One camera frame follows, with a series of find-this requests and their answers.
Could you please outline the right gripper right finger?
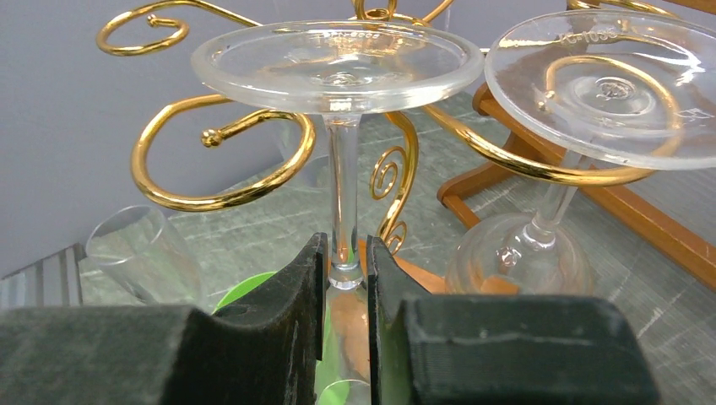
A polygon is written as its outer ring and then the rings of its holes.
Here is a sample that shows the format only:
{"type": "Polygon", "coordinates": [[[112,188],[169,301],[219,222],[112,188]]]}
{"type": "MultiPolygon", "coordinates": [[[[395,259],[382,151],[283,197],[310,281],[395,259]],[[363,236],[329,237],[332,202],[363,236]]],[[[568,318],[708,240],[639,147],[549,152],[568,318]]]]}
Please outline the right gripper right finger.
{"type": "Polygon", "coordinates": [[[366,240],[375,404],[658,404],[624,315],[589,296],[433,294],[366,240]]]}

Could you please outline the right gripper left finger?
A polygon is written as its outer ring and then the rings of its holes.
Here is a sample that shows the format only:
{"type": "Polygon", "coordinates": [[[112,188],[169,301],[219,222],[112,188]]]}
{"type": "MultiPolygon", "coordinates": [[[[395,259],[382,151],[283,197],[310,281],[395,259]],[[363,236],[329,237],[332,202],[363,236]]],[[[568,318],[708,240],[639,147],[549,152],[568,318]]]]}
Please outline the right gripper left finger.
{"type": "Polygon", "coordinates": [[[327,237],[214,314],[192,305],[1,314],[4,404],[311,404],[327,237]]]}

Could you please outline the clear champagne flute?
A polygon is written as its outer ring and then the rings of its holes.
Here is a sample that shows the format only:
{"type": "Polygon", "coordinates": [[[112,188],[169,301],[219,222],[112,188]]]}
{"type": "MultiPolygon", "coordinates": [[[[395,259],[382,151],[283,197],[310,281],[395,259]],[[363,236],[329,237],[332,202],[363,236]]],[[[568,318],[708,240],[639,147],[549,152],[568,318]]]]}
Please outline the clear champagne flute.
{"type": "Polygon", "coordinates": [[[368,404],[367,297],[357,235],[358,135],[365,114],[401,112],[454,95],[481,74],[480,49],[419,25],[302,21],[238,30],[202,44],[202,83],[247,105],[317,114],[328,134],[332,240],[321,404],[368,404]]]}

